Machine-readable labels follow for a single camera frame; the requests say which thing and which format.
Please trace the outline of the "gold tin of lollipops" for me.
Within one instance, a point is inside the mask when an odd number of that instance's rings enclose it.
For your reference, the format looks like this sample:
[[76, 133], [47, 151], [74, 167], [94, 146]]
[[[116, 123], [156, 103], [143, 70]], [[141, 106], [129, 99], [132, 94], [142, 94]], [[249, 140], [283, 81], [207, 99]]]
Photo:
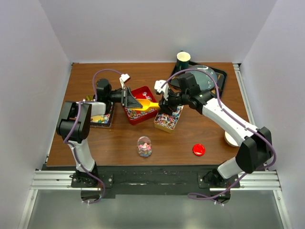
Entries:
[[183, 107], [183, 105], [178, 106], [172, 115], [158, 113], [153, 122], [154, 127], [167, 133], [172, 133], [180, 119]]

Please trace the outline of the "red tin swirl lollipops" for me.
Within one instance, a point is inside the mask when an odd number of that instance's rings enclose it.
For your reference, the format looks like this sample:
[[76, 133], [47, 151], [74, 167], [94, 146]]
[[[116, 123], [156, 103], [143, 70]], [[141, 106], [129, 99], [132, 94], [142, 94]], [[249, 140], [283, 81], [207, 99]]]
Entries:
[[[157, 102], [148, 86], [143, 86], [132, 90], [132, 95], [136, 99], [148, 99], [153, 103]], [[158, 110], [156, 109], [150, 109], [149, 111], [142, 112], [135, 111], [126, 107], [124, 107], [124, 111], [131, 125], [136, 125], [150, 118], [154, 118], [158, 113]]]

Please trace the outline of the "yellow plastic scoop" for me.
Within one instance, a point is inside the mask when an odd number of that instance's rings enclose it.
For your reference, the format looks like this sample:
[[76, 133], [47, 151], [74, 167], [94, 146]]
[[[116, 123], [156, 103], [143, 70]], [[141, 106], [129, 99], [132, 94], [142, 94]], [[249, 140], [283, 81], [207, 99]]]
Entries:
[[147, 112], [150, 109], [156, 109], [156, 110], [160, 109], [158, 103], [151, 102], [148, 99], [137, 99], [137, 101], [142, 105], [142, 108], [132, 108], [132, 110]]

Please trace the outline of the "tin of star candies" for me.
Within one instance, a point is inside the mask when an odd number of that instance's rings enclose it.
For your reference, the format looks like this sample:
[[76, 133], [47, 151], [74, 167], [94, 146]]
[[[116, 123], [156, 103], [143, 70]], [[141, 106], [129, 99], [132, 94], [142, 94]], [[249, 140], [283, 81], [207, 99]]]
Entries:
[[112, 124], [115, 104], [110, 102], [111, 106], [105, 105], [101, 102], [96, 102], [93, 95], [85, 97], [85, 102], [90, 103], [91, 107], [91, 127], [109, 128]]

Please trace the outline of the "clear plastic jar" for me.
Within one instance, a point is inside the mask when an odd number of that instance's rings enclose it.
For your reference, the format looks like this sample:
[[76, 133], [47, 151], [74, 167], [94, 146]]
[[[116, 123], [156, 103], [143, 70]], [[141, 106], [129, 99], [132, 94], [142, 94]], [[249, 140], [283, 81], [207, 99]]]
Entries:
[[149, 157], [152, 154], [152, 145], [149, 137], [141, 136], [138, 139], [137, 151], [141, 157]]

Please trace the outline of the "red jar lid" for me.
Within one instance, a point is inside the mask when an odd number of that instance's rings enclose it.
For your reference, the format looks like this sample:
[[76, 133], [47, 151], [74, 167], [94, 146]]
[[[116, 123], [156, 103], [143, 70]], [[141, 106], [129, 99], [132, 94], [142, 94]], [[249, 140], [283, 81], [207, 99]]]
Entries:
[[203, 156], [206, 152], [205, 147], [202, 144], [195, 144], [192, 148], [192, 151], [196, 156]]

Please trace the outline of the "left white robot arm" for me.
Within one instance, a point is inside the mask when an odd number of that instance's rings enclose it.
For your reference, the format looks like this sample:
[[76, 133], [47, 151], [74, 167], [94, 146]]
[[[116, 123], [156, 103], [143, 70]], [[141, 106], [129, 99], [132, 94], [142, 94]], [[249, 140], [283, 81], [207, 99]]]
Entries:
[[72, 179], [88, 187], [102, 183], [87, 140], [91, 118], [108, 114], [115, 103], [127, 108], [142, 108], [130, 88], [125, 86], [130, 76], [122, 74], [119, 80], [121, 88], [113, 90], [107, 79], [99, 79], [94, 87], [95, 95], [92, 100], [66, 101], [57, 122], [56, 133], [69, 146], [76, 163], [76, 172]]

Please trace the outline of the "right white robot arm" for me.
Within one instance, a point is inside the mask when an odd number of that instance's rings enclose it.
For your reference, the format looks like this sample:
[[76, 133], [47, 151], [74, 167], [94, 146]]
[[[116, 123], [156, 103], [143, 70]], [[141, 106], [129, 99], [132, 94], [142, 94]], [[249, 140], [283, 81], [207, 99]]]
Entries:
[[239, 117], [221, 100], [219, 91], [202, 90], [191, 72], [177, 72], [180, 91], [170, 89], [168, 80], [155, 82], [154, 89], [162, 96], [159, 101], [161, 112], [170, 114], [179, 105], [188, 105], [198, 113], [210, 118], [226, 131], [237, 143], [237, 155], [208, 172], [203, 178], [206, 183], [224, 187], [229, 179], [241, 172], [251, 174], [269, 159], [276, 160], [268, 128], [258, 128]]

